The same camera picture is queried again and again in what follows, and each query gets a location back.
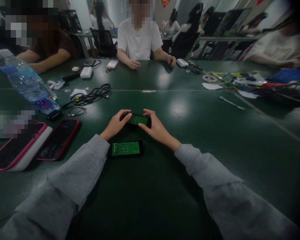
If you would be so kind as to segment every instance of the bottle cap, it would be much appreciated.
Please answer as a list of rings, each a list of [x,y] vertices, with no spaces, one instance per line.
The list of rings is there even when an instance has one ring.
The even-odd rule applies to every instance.
[[[1,57],[10,57],[10,56],[13,56],[13,53],[10,52],[9,49],[0,49],[0,56]]]
[[[6,74],[12,74],[17,72],[17,68],[13,65],[7,64],[7,65],[3,65],[0,67],[1,71],[6,73]]]

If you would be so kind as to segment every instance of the phone with game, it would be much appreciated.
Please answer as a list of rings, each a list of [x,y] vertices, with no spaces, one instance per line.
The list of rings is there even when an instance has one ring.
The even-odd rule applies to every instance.
[[[55,161],[59,159],[74,137],[80,126],[80,121],[63,119],[36,156],[37,160]]]
[[[120,121],[122,121],[122,119],[124,119],[124,117],[128,114],[129,113],[122,115],[120,118]],[[145,117],[143,115],[139,115],[139,114],[135,114],[135,113],[132,114],[131,118],[129,119],[129,121],[127,123],[136,125],[136,126],[138,125],[138,123],[142,123],[142,124],[146,125],[148,128],[151,128],[151,118],[150,117]]]
[[[111,158],[141,157],[143,155],[142,141],[112,143]]]

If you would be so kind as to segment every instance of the gray sweatshirt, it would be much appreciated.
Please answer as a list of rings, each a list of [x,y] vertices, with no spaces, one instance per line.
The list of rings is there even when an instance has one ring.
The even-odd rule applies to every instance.
[[[14,211],[0,239],[64,239],[71,219],[96,184],[110,145],[99,135],[84,144]],[[295,239],[299,228],[248,189],[209,153],[183,144],[175,156],[203,190],[224,239]]]

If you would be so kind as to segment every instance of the plastic bottle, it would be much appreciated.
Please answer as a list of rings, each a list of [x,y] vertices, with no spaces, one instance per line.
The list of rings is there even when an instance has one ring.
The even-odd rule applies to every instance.
[[[49,114],[60,109],[59,104],[34,78],[18,72],[13,65],[4,65],[0,69],[8,75],[12,87],[29,102],[38,106],[41,112]]]
[[[38,83],[43,85],[54,100],[58,98],[57,95],[44,83],[42,78],[39,77],[39,75],[25,61],[15,57],[9,49],[1,49],[0,55],[4,57],[6,64],[15,66],[19,73],[27,75],[30,78],[34,78]]]

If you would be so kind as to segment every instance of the red phone case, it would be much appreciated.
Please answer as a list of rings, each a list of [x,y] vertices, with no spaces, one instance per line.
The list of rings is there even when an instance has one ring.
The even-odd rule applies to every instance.
[[[37,134],[35,134],[35,138],[32,138],[30,142],[27,144],[27,146],[19,153],[19,155],[12,161],[12,163],[6,167],[6,168],[0,168],[0,171],[7,171],[11,168],[13,168],[19,161],[20,159],[26,154],[26,152],[29,150],[29,148],[35,143],[35,141],[39,138],[39,136],[46,130],[47,124],[39,122],[39,124],[43,124],[43,127],[39,130]],[[0,148],[0,151],[4,150],[5,146],[12,141],[13,138],[11,138],[5,145],[3,145],[2,148]]]
[[[64,121],[64,120],[71,120],[71,121],[78,121],[78,124],[75,126],[75,128],[73,129],[70,137],[68,138],[66,144],[63,146],[60,154],[57,156],[56,159],[42,159],[42,158],[36,158],[36,160],[41,160],[41,161],[55,161],[55,160],[58,160],[62,154],[64,153],[64,151],[66,150],[67,146],[69,145],[71,139],[73,138],[74,134],[76,133],[76,131],[78,130],[79,126],[80,126],[80,120],[77,120],[77,119],[63,119],[59,125],[56,127],[56,129],[50,134],[49,138],[46,140],[46,142],[42,145],[41,149],[44,148],[44,145],[50,140],[51,137],[53,137],[53,134],[54,132],[59,128],[59,126],[61,125],[61,123]]]

